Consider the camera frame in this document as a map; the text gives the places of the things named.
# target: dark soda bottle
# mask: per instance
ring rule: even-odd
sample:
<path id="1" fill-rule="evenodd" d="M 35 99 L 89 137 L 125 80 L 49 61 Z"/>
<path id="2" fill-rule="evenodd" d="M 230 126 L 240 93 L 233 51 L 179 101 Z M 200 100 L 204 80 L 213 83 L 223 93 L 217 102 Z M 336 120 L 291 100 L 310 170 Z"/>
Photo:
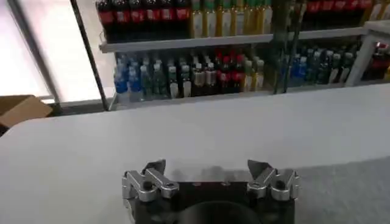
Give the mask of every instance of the dark soda bottle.
<path id="1" fill-rule="evenodd" d="M 126 0 L 112 0 L 116 25 L 121 34 L 129 34 L 130 30 L 130 5 Z"/>
<path id="2" fill-rule="evenodd" d="M 364 10 L 360 8 L 359 0 L 347 0 L 345 17 L 348 20 L 347 27 L 359 26 Z"/>
<path id="3" fill-rule="evenodd" d="M 349 19 L 346 14 L 347 0 L 336 0 L 333 6 L 333 14 L 328 18 L 330 19 L 331 28 L 344 28 L 348 23 Z"/>
<path id="4" fill-rule="evenodd" d="M 176 0 L 176 29 L 180 38 L 189 38 L 189 26 L 190 26 L 190 1 L 189 0 Z"/>
<path id="5" fill-rule="evenodd" d="M 173 0 L 161 0 L 161 34 L 164 38 L 171 38 L 175 29 L 175 13 Z"/>
<path id="6" fill-rule="evenodd" d="M 106 39 L 109 41 L 115 31 L 114 14 L 109 0 L 97 0 L 95 2 L 97 14 L 104 28 Z"/>
<path id="7" fill-rule="evenodd" d="M 226 94 L 231 92 L 229 88 L 229 81 L 230 81 L 229 61 L 230 61 L 229 57 L 225 56 L 221 66 L 221 70 L 219 71 L 218 74 L 219 92 L 221 94 Z"/>
<path id="8" fill-rule="evenodd" d="M 150 31 L 150 37 L 158 37 L 160 34 L 161 25 L 161 10 L 159 0 L 146 0 L 146 18 L 147 28 Z"/>
<path id="9" fill-rule="evenodd" d="M 239 93 L 241 91 L 241 82 L 245 76 L 245 69 L 243 65 L 243 55 L 238 55 L 234 71 L 232 72 L 232 91 Z"/>
<path id="10" fill-rule="evenodd" d="M 307 9 L 303 16 L 302 29 L 315 30 L 318 27 L 318 13 L 321 6 L 320 0 L 309 0 L 307 2 Z"/>
<path id="11" fill-rule="evenodd" d="M 323 0 L 321 6 L 317 12 L 317 29 L 330 29 L 332 25 L 329 23 L 329 18 L 334 16 L 333 8 L 335 6 L 335 0 Z"/>
<path id="12" fill-rule="evenodd" d="M 142 39 L 145 24 L 146 11 L 143 9 L 141 0 L 130 0 L 130 16 L 132 20 L 132 31 L 135 39 Z"/>

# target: red label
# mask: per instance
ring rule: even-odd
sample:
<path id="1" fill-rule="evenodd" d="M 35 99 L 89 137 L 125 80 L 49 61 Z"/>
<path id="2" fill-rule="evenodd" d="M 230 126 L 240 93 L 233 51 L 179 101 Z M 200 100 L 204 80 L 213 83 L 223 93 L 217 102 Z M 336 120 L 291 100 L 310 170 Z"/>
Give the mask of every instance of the red label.
<path id="1" fill-rule="evenodd" d="M 368 9 L 372 5 L 372 0 L 359 0 L 359 8 Z"/>
<path id="2" fill-rule="evenodd" d="M 161 9 L 161 18 L 163 20 L 174 20 L 173 9 Z"/>
<path id="3" fill-rule="evenodd" d="M 387 60 L 373 60 L 371 64 L 372 69 L 386 69 L 389 67 L 389 62 Z"/>
<path id="4" fill-rule="evenodd" d="M 307 3 L 307 11 L 310 13 L 316 13 L 319 10 L 321 2 L 315 1 L 315 2 L 308 2 Z"/>
<path id="5" fill-rule="evenodd" d="M 117 11 L 116 22 L 118 23 L 129 23 L 130 22 L 130 11 Z"/>
<path id="6" fill-rule="evenodd" d="M 114 21 L 114 15 L 112 12 L 99 12 L 99 18 L 102 24 L 110 24 Z"/>
<path id="7" fill-rule="evenodd" d="M 353 11 L 359 6 L 359 0 L 348 0 L 346 4 L 346 10 Z"/>
<path id="8" fill-rule="evenodd" d="M 346 6 L 346 1 L 338 0 L 335 2 L 334 10 L 335 11 L 342 11 L 345 6 Z"/>
<path id="9" fill-rule="evenodd" d="M 190 11 L 186 8 L 177 8 L 176 15 L 178 20 L 184 20 L 190 18 Z"/>
<path id="10" fill-rule="evenodd" d="M 334 1 L 323 1 L 321 10 L 322 11 L 332 10 L 334 4 L 335 4 Z"/>
<path id="11" fill-rule="evenodd" d="M 132 10 L 130 12 L 133 23 L 142 23 L 145 20 L 145 11 L 144 10 Z"/>
<path id="12" fill-rule="evenodd" d="M 146 14 L 148 20 L 158 21 L 161 19 L 161 11 L 159 9 L 148 9 Z"/>
<path id="13" fill-rule="evenodd" d="M 243 79 L 243 77 L 244 77 L 244 74 L 240 73 L 240 72 L 233 72 L 233 74 L 232 74 L 232 79 L 236 82 L 241 81 L 241 79 Z"/>
<path id="14" fill-rule="evenodd" d="M 228 82 L 231 78 L 230 73 L 225 73 L 225 72 L 219 72 L 218 77 L 221 82 Z"/>

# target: soda bottle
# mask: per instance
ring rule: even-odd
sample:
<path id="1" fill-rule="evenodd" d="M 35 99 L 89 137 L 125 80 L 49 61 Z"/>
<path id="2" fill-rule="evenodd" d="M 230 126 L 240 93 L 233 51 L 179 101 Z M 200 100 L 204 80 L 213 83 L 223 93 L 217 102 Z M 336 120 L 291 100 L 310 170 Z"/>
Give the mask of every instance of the soda bottle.
<path id="1" fill-rule="evenodd" d="M 243 92 L 249 92 L 252 88 L 252 61 L 247 60 L 245 61 L 245 79 L 243 81 Z"/>
<path id="2" fill-rule="evenodd" d="M 332 66 L 331 66 L 331 71 L 330 71 L 330 75 L 329 75 L 329 84 L 336 82 L 336 79 L 337 79 L 338 74 L 339 74 L 340 59 L 341 59 L 341 55 L 339 55 L 339 54 L 333 55 L 333 61 L 331 64 Z"/>
<path id="3" fill-rule="evenodd" d="M 189 37 L 190 13 L 190 0 L 176 0 L 176 23 L 173 26 L 179 31 L 178 36 L 181 38 Z"/>
<path id="4" fill-rule="evenodd" d="M 317 20 L 319 9 L 321 6 L 320 0 L 308 0 L 307 9 L 303 16 L 302 30 L 317 29 Z"/>
<path id="5" fill-rule="evenodd" d="M 191 38 L 200 38 L 203 32 L 203 15 L 200 10 L 200 0 L 192 0 L 192 4 L 190 34 Z"/>
<path id="6" fill-rule="evenodd" d="M 182 65 L 182 83 L 183 83 L 183 97 L 191 97 L 191 77 L 190 67 Z"/>
<path id="7" fill-rule="evenodd" d="M 163 99 L 166 97 L 166 83 L 165 76 L 161 70 L 160 64 L 153 65 L 154 74 L 153 74 L 153 93 L 156 98 Z"/>
<path id="8" fill-rule="evenodd" d="M 207 94 L 214 95 L 216 94 L 216 71 L 214 68 L 214 63 L 209 62 L 206 69 L 206 87 Z"/>
<path id="9" fill-rule="evenodd" d="M 153 81 L 150 76 L 147 67 L 145 65 L 141 66 L 141 79 L 142 79 L 142 90 L 143 90 L 143 99 L 152 100 L 153 99 Z"/>
<path id="10" fill-rule="evenodd" d="M 299 86 L 302 86 L 304 84 L 306 72 L 307 72 L 307 58 L 301 57 L 299 61 L 298 76 L 296 77 L 296 82 Z"/>
<path id="11" fill-rule="evenodd" d="M 252 80 L 252 90 L 260 91 L 263 88 L 263 82 L 264 82 L 264 61 L 258 59 L 256 62 L 255 78 Z"/>
<path id="12" fill-rule="evenodd" d="M 100 22 L 104 28 L 104 33 L 107 40 L 111 40 L 112 34 L 115 31 L 114 14 L 112 5 L 109 0 L 97 0 L 95 2 L 97 14 L 99 15 Z"/>
<path id="13" fill-rule="evenodd" d="M 239 93 L 241 91 L 241 84 L 245 76 L 245 69 L 243 66 L 243 56 L 237 55 L 237 61 L 232 72 L 232 91 L 233 93 Z"/>
<path id="14" fill-rule="evenodd" d="M 161 31 L 165 38 L 171 39 L 174 29 L 176 29 L 174 21 L 176 20 L 173 0 L 161 0 Z"/>
<path id="15" fill-rule="evenodd" d="M 317 79 L 317 73 L 320 67 L 321 62 L 321 53 L 316 51 L 313 55 L 313 59 L 310 60 L 310 63 L 307 68 L 305 81 L 308 83 L 314 83 Z"/>
<path id="16" fill-rule="evenodd" d="M 134 67 L 129 67 L 130 101 L 138 102 L 142 99 L 141 79 Z"/>
<path id="17" fill-rule="evenodd" d="M 161 10 L 159 0 L 146 0 L 146 18 L 147 18 L 147 29 L 150 30 L 150 35 L 158 37 L 160 33 L 161 24 Z"/>
<path id="18" fill-rule="evenodd" d="M 135 39 L 141 39 L 143 35 L 143 27 L 145 24 L 145 10 L 142 7 L 141 0 L 130 0 L 130 17 L 132 20 L 132 31 Z"/>
<path id="19" fill-rule="evenodd" d="M 229 81 L 230 81 L 230 65 L 229 57 L 225 56 L 221 66 L 221 70 L 218 72 L 219 92 L 221 94 L 229 93 Z"/>
<path id="20" fill-rule="evenodd" d="M 344 83 L 347 81 L 352 65 L 353 65 L 353 54 L 351 52 L 347 52 L 344 54 L 344 61 L 341 66 L 341 74 L 340 74 L 339 82 Z"/>
<path id="21" fill-rule="evenodd" d="M 205 85 L 205 73 L 202 69 L 202 64 L 196 63 L 194 72 L 193 72 L 193 89 L 192 96 L 201 96 L 203 95 L 203 86 Z"/>
<path id="22" fill-rule="evenodd" d="M 333 51 L 326 51 L 325 60 L 320 64 L 317 84 L 327 84 L 330 75 L 330 66 L 332 65 Z"/>
<path id="23" fill-rule="evenodd" d="M 131 33 L 130 26 L 130 5 L 126 0 L 112 0 L 112 5 L 115 10 L 116 24 L 118 31 L 122 35 Z"/>
<path id="24" fill-rule="evenodd" d="M 177 84 L 177 76 L 176 76 L 176 67 L 170 66 L 168 68 L 168 78 L 169 78 L 169 93 L 171 94 L 171 98 L 179 98 L 179 86 Z"/>

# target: metal gripper jaw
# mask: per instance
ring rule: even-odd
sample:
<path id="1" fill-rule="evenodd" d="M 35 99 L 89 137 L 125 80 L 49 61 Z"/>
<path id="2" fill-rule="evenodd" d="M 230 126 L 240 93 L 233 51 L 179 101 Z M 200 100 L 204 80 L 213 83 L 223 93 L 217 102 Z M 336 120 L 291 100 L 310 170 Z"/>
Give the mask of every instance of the metal gripper jaw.
<path id="1" fill-rule="evenodd" d="M 165 160 L 151 162 L 141 173 L 126 171 L 122 177 L 122 197 L 126 200 L 139 198 L 149 202 L 159 195 L 170 199 L 179 191 L 179 184 L 164 176 Z"/>
<path id="2" fill-rule="evenodd" d="M 299 193 L 299 176 L 292 169 L 277 170 L 268 163 L 248 160 L 249 172 L 253 181 L 248 182 L 247 191 L 257 198 L 270 194 L 274 200 L 296 199 Z"/>

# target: yellow bottle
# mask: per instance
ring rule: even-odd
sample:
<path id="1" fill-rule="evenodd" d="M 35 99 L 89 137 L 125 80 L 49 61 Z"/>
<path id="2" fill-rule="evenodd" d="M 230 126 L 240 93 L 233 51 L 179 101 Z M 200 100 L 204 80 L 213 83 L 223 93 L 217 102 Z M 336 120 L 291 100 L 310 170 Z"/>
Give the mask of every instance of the yellow bottle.
<path id="1" fill-rule="evenodd" d="M 264 61 L 258 59 L 256 61 L 256 72 L 252 79 L 252 91 L 261 91 L 264 82 Z"/>
<path id="2" fill-rule="evenodd" d="M 367 17 L 367 21 L 377 20 L 381 9 L 382 9 L 382 0 L 373 0 L 372 8 L 369 12 L 369 16 Z"/>
<path id="3" fill-rule="evenodd" d="M 271 33 L 272 14 L 273 11 L 271 8 L 271 0 L 265 0 L 264 11 L 263 11 L 262 33 Z"/>
<path id="4" fill-rule="evenodd" d="M 384 80 L 390 81 L 390 67 L 387 68 L 385 76 L 383 77 Z"/>
<path id="5" fill-rule="evenodd" d="M 247 0 L 247 7 L 244 12 L 244 34 L 256 33 L 256 8 L 255 0 Z"/>
<path id="6" fill-rule="evenodd" d="M 199 0 L 192 0 L 193 11 L 190 18 L 190 34 L 191 38 L 200 38 L 202 37 L 203 31 L 203 18 L 202 12 L 200 11 L 200 2 Z"/>
<path id="7" fill-rule="evenodd" d="M 263 0 L 257 0 L 256 5 L 256 28 L 255 33 L 256 34 L 262 34 L 263 33 L 263 18 L 264 18 L 264 4 Z"/>
<path id="8" fill-rule="evenodd" d="M 230 36 L 230 26 L 232 25 L 232 10 L 230 0 L 222 0 L 222 8 L 217 9 L 217 37 Z"/>
<path id="9" fill-rule="evenodd" d="M 232 18 L 232 36 L 244 34 L 244 0 L 237 0 Z"/>
<path id="10" fill-rule="evenodd" d="M 253 78 L 252 61 L 245 61 L 245 76 L 243 78 L 244 85 L 242 85 L 242 92 L 249 92 L 252 89 L 252 78 Z"/>
<path id="11" fill-rule="evenodd" d="M 387 20 L 390 19 L 390 0 L 386 0 L 383 5 L 380 12 L 380 15 L 378 17 L 379 20 Z"/>
<path id="12" fill-rule="evenodd" d="M 216 36 L 216 12 L 214 10 L 214 0 L 205 0 L 205 10 L 203 12 L 203 36 Z"/>

